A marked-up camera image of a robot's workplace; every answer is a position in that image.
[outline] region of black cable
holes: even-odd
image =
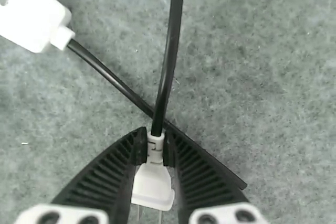
[[[153,117],[153,108],[147,104],[140,96],[130,89],[122,80],[120,80],[110,69],[108,69],[99,59],[85,49],[80,43],[71,40],[68,48],[77,54],[80,58],[92,66],[106,80],[115,86],[124,96],[133,102],[140,110],[149,117]]]
[[[183,0],[171,0],[166,49],[151,130],[153,136],[161,136],[162,133],[168,99],[174,78],[178,43],[180,39],[182,8]]]

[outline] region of cable connector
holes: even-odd
[[[64,50],[75,33],[71,12],[57,0],[0,0],[0,36],[40,53],[50,45]]]
[[[148,132],[147,138],[147,163],[142,164],[135,175],[131,202],[160,211],[169,211],[173,206],[175,192],[172,189],[170,174],[163,166],[164,133],[157,137]]]

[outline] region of white power plug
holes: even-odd
[[[57,0],[0,0],[0,36],[39,53],[50,44],[64,50],[75,33],[71,12]]]
[[[173,206],[175,192],[169,172],[163,166],[164,133],[156,137],[148,132],[147,138],[147,162],[140,166],[135,175],[131,202],[159,211],[169,211]]]

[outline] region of floor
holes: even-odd
[[[59,1],[76,39],[153,105],[170,0]],[[243,178],[273,224],[336,223],[335,31],[336,0],[184,1],[167,118]],[[150,120],[69,50],[35,55],[4,38],[0,49],[0,219],[11,224]],[[176,207],[163,223],[177,223]]]

